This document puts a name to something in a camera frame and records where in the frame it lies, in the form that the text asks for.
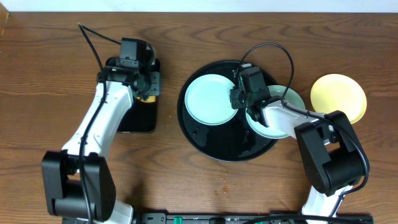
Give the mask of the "pale blue plate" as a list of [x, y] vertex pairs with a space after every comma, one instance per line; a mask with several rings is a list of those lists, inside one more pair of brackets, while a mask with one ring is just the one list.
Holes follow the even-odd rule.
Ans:
[[[282, 85], [271, 85], [268, 86], [268, 88], [271, 96], [282, 96], [282, 94], [286, 89], [286, 87]], [[288, 89], [285, 95], [285, 100], [287, 100], [289, 103], [293, 104], [294, 106], [297, 106], [303, 110], [305, 109], [305, 104], [300, 95], [290, 88]], [[248, 115], [248, 113], [246, 113], [246, 120], [251, 129], [262, 137], [270, 139], [282, 139], [289, 136], [288, 134], [284, 133], [281, 130], [278, 130], [276, 128], [267, 128], [261, 125], [259, 122], [252, 120], [252, 118]]]

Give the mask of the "green and yellow sponge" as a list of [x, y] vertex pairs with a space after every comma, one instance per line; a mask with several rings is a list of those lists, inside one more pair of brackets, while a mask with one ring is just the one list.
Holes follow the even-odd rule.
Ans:
[[155, 103], [156, 102], [156, 96], [148, 96], [145, 99], [137, 97], [136, 99], [143, 103]]

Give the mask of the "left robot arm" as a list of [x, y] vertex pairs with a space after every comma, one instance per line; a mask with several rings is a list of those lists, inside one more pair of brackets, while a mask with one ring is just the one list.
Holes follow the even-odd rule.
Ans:
[[120, 53], [101, 68], [96, 93], [61, 151], [41, 168], [48, 213], [64, 223], [132, 223], [134, 209], [116, 199], [107, 165], [116, 133], [151, 133], [160, 95], [160, 62], [151, 44], [123, 38]]

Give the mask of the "light blue plate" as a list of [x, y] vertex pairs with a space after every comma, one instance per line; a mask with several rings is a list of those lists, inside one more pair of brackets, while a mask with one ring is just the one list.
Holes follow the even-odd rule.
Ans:
[[217, 126], [231, 120], [238, 112], [233, 109], [229, 92], [234, 83], [221, 75], [200, 76], [189, 84], [184, 103], [189, 115], [201, 124]]

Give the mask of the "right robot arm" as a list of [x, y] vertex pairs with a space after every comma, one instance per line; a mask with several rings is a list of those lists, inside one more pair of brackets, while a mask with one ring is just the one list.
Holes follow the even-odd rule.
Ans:
[[303, 215], [335, 218], [348, 194], [361, 190], [369, 179], [369, 161], [342, 111], [329, 114], [301, 109], [284, 96], [272, 96], [263, 71], [239, 63], [238, 85], [230, 91], [234, 109], [246, 109], [252, 120], [296, 139], [312, 188]]

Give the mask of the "yellow plate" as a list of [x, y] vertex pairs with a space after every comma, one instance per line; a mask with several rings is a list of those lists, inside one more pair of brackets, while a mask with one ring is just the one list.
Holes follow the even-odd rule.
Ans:
[[367, 99], [364, 90], [352, 78], [341, 74], [329, 74], [319, 78], [312, 86], [310, 100], [318, 113], [336, 110], [347, 115], [351, 124], [365, 114]]

